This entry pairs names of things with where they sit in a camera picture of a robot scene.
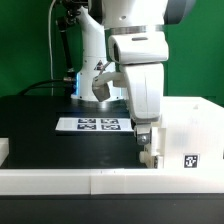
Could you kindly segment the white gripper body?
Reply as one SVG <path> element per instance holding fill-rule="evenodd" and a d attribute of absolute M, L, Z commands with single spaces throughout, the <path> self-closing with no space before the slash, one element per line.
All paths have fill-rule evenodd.
<path fill-rule="evenodd" d="M 131 118 L 136 124 L 157 121 L 164 88 L 163 62 L 169 56 L 164 33 L 111 35 L 108 49 L 124 75 Z"/>

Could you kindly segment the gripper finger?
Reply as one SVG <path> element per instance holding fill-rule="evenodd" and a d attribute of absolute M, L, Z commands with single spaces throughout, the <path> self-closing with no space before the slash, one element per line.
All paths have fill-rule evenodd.
<path fill-rule="evenodd" d="M 147 145 L 151 139 L 151 124 L 137 123 L 134 126 L 134 136 L 139 145 Z"/>

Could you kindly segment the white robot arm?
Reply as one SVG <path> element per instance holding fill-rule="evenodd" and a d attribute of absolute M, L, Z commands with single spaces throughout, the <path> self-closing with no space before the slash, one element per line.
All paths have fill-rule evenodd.
<path fill-rule="evenodd" d="M 73 96 L 86 103 L 124 99 L 140 145 L 161 117 L 163 28 L 180 23 L 196 0 L 88 0 L 78 16 L 83 66 Z"/>

